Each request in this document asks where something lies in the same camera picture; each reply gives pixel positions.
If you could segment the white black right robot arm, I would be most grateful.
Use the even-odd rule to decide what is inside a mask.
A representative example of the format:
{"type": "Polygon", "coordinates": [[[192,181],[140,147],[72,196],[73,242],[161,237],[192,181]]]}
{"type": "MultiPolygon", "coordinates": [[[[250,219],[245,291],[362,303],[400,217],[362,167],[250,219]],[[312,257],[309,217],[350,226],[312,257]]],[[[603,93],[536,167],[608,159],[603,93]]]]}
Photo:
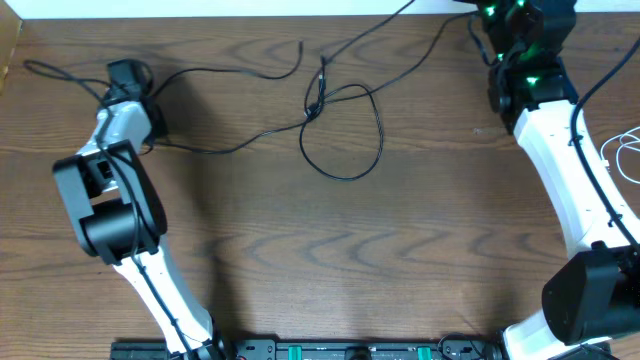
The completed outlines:
{"type": "Polygon", "coordinates": [[[488,96],[540,176],[561,225],[567,263],[545,284],[542,307],[507,327],[503,359],[608,358],[607,343],[639,330],[639,220],[588,133],[586,97],[561,51],[576,23],[571,1],[486,0],[488,96]]]}

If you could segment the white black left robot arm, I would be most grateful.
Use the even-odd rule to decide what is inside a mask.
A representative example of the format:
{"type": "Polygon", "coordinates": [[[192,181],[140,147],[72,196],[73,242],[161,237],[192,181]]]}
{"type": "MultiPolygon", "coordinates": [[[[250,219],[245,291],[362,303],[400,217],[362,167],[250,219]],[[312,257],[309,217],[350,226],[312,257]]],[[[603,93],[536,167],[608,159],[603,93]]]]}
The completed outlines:
{"type": "Polygon", "coordinates": [[[172,359],[232,359],[236,349],[190,291],[170,251],[167,218],[140,159],[165,129],[152,73],[134,59],[107,66],[96,128],[53,175],[81,248],[123,276],[165,337],[172,359]]]}

